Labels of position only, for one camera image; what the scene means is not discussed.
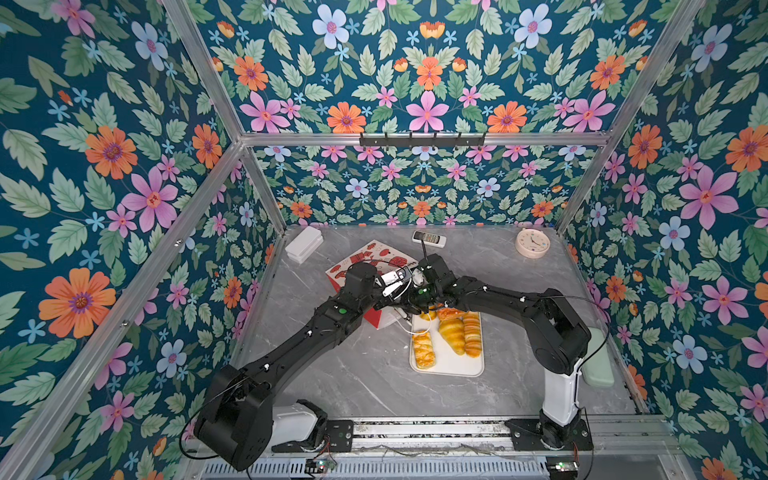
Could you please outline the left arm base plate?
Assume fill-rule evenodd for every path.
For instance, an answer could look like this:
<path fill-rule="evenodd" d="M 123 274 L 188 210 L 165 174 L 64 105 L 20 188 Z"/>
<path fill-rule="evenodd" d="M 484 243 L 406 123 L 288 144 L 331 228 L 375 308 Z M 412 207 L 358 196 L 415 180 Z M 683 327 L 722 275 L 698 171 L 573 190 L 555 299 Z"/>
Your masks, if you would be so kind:
<path fill-rule="evenodd" d="M 352 420 L 328 420 L 316 427 L 310 437 L 302 441 L 277 444 L 270 453 L 349 453 L 352 451 L 355 423 Z"/>

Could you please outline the pale cream bread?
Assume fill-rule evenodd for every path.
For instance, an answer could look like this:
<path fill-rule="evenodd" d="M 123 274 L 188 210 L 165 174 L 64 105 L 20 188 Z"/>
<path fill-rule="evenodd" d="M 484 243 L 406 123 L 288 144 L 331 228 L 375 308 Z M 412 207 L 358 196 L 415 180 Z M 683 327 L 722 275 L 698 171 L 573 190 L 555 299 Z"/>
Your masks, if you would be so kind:
<path fill-rule="evenodd" d="M 462 356 L 465 354 L 465 329 L 460 316 L 450 316 L 441 319 L 438 332 L 456 355 Z"/>

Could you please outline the reddish brown long loaf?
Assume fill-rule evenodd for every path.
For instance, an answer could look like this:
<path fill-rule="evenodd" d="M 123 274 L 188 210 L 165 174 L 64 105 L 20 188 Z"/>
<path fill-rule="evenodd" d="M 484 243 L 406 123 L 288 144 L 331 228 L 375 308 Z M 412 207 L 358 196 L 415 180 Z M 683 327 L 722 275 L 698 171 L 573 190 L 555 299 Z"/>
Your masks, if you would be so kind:
<path fill-rule="evenodd" d="M 441 308 L 437 310 L 437 316 L 440 321 L 461 320 L 464 315 L 464 311 L 455 308 Z"/>

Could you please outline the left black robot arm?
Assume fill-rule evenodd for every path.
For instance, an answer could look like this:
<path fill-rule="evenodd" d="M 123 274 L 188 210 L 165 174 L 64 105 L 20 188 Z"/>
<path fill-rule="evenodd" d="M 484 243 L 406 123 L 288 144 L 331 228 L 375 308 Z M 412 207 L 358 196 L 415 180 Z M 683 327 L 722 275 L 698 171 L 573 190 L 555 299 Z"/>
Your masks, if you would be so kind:
<path fill-rule="evenodd" d="M 226 366 L 213 377 L 197 415 L 195 437 L 237 471 L 276 447 L 322 447 L 326 412 L 308 400 L 278 407 L 276 397 L 313 361 L 354 333 L 366 312 L 404 305 L 409 289 L 423 279 L 409 267 L 380 274 L 372 263 L 352 265 L 344 286 L 298 332 L 261 358 L 240 368 Z"/>

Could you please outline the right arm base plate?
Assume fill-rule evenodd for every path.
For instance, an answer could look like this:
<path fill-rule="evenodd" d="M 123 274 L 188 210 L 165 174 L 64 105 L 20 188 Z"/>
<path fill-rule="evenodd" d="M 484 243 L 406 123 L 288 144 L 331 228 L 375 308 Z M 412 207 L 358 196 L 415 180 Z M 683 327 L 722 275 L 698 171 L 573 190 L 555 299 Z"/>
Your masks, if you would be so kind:
<path fill-rule="evenodd" d="M 550 420 L 534 418 L 509 419 L 509 429 L 516 451 L 591 451 L 594 443 L 587 422 L 577 416 L 569 425 L 560 426 Z"/>

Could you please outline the long twisted bread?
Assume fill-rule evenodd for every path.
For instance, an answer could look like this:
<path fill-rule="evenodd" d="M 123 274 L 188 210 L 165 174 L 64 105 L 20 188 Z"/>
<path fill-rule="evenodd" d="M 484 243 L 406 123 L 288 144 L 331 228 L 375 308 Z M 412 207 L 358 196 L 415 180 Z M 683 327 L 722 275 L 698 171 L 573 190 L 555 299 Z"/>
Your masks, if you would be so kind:
<path fill-rule="evenodd" d="M 465 354 L 478 358 L 482 354 L 482 328 L 480 316 L 475 312 L 466 312 L 462 317 L 465 339 Z"/>

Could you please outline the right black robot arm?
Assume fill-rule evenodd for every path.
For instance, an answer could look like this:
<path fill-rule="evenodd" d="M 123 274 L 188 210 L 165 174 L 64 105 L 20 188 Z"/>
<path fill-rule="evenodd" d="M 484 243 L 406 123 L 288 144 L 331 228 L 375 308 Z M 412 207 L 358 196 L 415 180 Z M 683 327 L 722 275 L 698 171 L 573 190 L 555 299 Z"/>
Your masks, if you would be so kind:
<path fill-rule="evenodd" d="M 544 400 L 538 435 L 559 450 L 578 435 L 579 385 L 591 332 L 556 289 L 521 292 L 493 286 L 471 276 L 456 276 L 444 259 L 430 254 L 408 273 L 404 305 L 424 313 L 439 304 L 487 314 L 520 326 L 534 359 L 544 369 Z"/>

